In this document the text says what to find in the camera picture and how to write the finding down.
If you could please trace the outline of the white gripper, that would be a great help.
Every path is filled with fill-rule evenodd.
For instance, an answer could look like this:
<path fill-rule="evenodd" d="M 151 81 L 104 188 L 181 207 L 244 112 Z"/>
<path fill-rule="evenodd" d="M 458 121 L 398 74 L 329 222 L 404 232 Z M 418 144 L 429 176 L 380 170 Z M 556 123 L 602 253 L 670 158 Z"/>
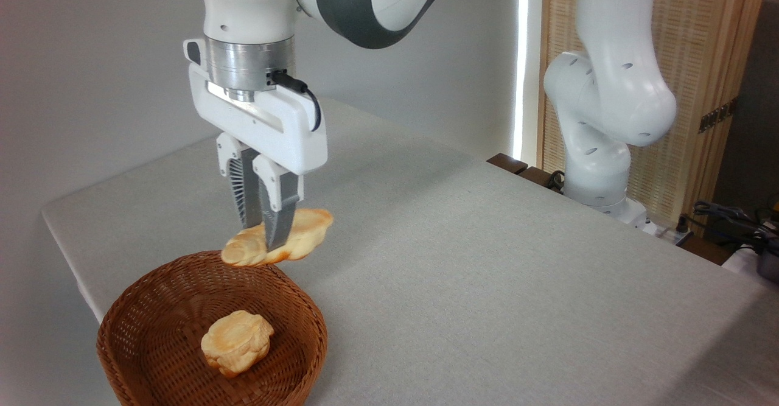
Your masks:
<path fill-rule="evenodd" d="M 219 170 L 242 226 L 263 223 L 267 250 L 280 248 L 304 197 L 300 175 L 328 157 L 322 110 L 306 87 L 290 81 L 294 40 L 191 39 L 183 52 L 197 114 L 224 131 L 216 139 Z"/>

